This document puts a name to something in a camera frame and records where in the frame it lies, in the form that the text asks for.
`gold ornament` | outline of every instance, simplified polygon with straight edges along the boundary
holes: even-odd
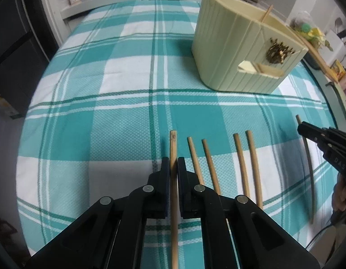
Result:
[[[293,48],[289,49],[289,46],[286,46],[283,42],[278,44],[278,39],[275,39],[275,41],[273,41],[273,39],[270,38],[270,42],[273,45],[268,49],[266,53],[266,59],[272,64],[283,64],[288,55],[295,53]]]

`plaid bedsheet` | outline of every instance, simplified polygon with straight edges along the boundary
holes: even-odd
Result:
[[[319,88],[298,64],[271,95],[221,93],[200,81],[191,53],[199,3],[133,0],[93,10],[45,71],[23,127],[17,162],[18,208],[31,254],[101,196],[123,197],[146,184],[169,156],[193,171],[192,136],[207,186],[201,139],[208,141],[222,194],[242,193],[233,133],[239,133],[254,185],[245,131],[257,147],[264,210],[303,246],[330,217],[337,172],[310,142],[317,207],[295,115],[334,126]],[[179,265],[203,268],[198,219],[179,221]],[[169,218],[148,220],[142,268],[170,267]]]

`bamboo skewer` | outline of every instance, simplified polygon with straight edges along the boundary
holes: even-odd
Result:
[[[239,134],[238,133],[234,133],[233,137],[234,137],[235,147],[237,148],[239,167],[241,169],[241,174],[242,174],[243,194],[246,197],[250,198],[248,174],[247,174],[247,168],[245,166],[245,160],[244,160],[244,156],[243,156],[242,144],[240,142],[240,138],[239,138]]]
[[[256,203],[257,203],[257,206],[259,208],[263,209],[262,186],[261,186],[261,182],[260,182],[258,158],[257,158],[257,152],[255,150],[253,134],[252,134],[251,130],[247,130],[246,134],[247,134],[247,138],[248,138],[250,158],[252,161],[252,170],[253,170],[254,185],[255,185]]]
[[[296,35],[298,39],[301,40],[301,42],[308,48],[310,55],[313,57],[313,59],[316,61],[316,63],[319,65],[319,68],[321,68],[321,71],[326,75],[331,81],[339,84],[339,81],[337,79],[337,75],[335,72],[326,64],[324,59],[321,57],[319,52],[313,47],[313,45],[308,42],[304,37],[301,36],[298,32],[294,31],[292,28],[290,30]]]
[[[203,143],[203,148],[204,148],[204,152],[205,152],[205,157],[206,157],[207,163],[208,163],[210,177],[212,178],[214,191],[217,192],[219,195],[221,195],[217,174],[215,172],[212,156],[210,155],[210,151],[209,151],[206,139],[203,139],[202,143]]]
[[[270,7],[267,9],[267,11],[265,12],[265,14],[263,15],[262,19],[260,22],[264,23],[265,20],[267,19],[267,17],[269,16],[271,10],[273,9],[273,5],[270,5]]]
[[[193,139],[192,139],[192,137],[187,137],[187,139],[188,139],[189,151],[191,152],[194,172],[198,176],[199,184],[204,185],[204,179],[203,179],[203,175],[202,175],[202,170],[200,169],[200,166],[199,166],[198,157],[197,157],[196,150],[194,148]]]
[[[172,269],[178,269],[178,217],[177,217],[177,131],[169,134],[169,158],[171,168],[171,250]]]
[[[296,115],[296,121],[298,122],[298,124],[302,123],[302,120],[300,119],[299,115]],[[314,221],[314,213],[315,213],[315,187],[314,187],[314,171],[313,171],[313,165],[311,162],[311,156],[310,156],[310,151],[309,151],[309,146],[308,146],[308,142],[307,139],[305,137],[303,137],[303,143],[304,143],[304,147],[305,147],[305,152],[307,155],[307,159],[308,159],[308,167],[309,167],[309,174],[310,174],[310,183],[311,183],[311,206],[312,206],[312,215],[310,218],[310,223],[313,223]]]

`dark cabinet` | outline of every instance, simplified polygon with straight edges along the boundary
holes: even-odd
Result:
[[[21,0],[4,0],[0,4],[0,56],[30,30]]]
[[[0,64],[0,94],[25,114],[47,66],[34,38],[27,40]]]
[[[41,0],[0,3],[0,95],[22,115],[56,51],[42,9]]]

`wooden stick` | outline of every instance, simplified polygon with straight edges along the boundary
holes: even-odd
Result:
[[[187,137],[188,139],[188,146],[189,150],[191,152],[191,157],[192,157],[192,162],[193,162],[193,167],[194,167],[194,172],[197,174],[198,179],[199,179],[199,184],[205,185],[204,184],[204,179],[202,175],[202,170],[200,169],[199,162],[198,162],[198,157],[197,153],[194,148],[194,143],[192,137]]]
[[[267,11],[265,12],[264,16],[262,17],[261,21],[262,23],[265,22],[265,20],[268,18],[271,10],[273,9],[273,5],[270,5],[270,7],[267,9]]]
[[[215,172],[212,156],[210,155],[210,151],[209,151],[209,148],[208,148],[207,141],[206,141],[206,139],[203,139],[202,142],[203,142],[203,148],[204,148],[204,152],[205,152],[205,157],[206,157],[207,163],[208,163],[210,177],[212,178],[212,182],[213,182],[214,191],[217,192],[219,195],[221,195],[217,174]]]
[[[245,167],[242,144],[240,142],[238,133],[234,133],[233,137],[234,137],[235,147],[237,148],[239,166],[240,166],[241,174],[242,174],[243,193],[246,197],[250,198],[248,174],[247,174],[247,168]]]
[[[171,250],[172,269],[178,269],[178,217],[177,217],[177,131],[169,134],[169,157],[171,164]]]
[[[252,134],[251,130],[247,130],[246,134],[247,134],[247,138],[248,138],[250,158],[252,161],[253,178],[254,178],[254,185],[255,185],[255,198],[256,198],[256,202],[257,202],[258,207],[263,209],[262,186],[261,186],[261,182],[260,182],[258,158],[257,158],[257,152],[255,150],[253,134]]]
[[[339,84],[337,75],[331,68],[329,68],[329,66],[326,64],[319,52],[313,47],[313,45],[310,42],[308,42],[304,37],[302,37],[300,33],[294,31],[292,28],[290,28],[290,30],[296,35],[296,37],[298,37],[298,39],[302,41],[303,44],[305,44],[305,46],[309,50],[310,55],[319,65],[319,68],[321,68],[321,71],[324,73],[324,75],[326,75],[331,81]]]
[[[298,122],[298,124],[302,123],[302,120],[300,119],[299,115],[296,115],[296,121]],[[309,167],[309,174],[310,174],[310,183],[311,183],[311,211],[312,211],[312,215],[310,218],[310,223],[313,223],[314,221],[314,214],[315,214],[315,186],[314,186],[314,171],[313,171],[313,165],[311,162],[311,156],[310,156],[310,151],[309,151],[309,146],[308,146],[308,142],[307,139],[305,137],[303,137],[303,143],[304,143],[304,147],[305,147],[305,152],[307,155],[307,159],[308,159],[308,167]]]

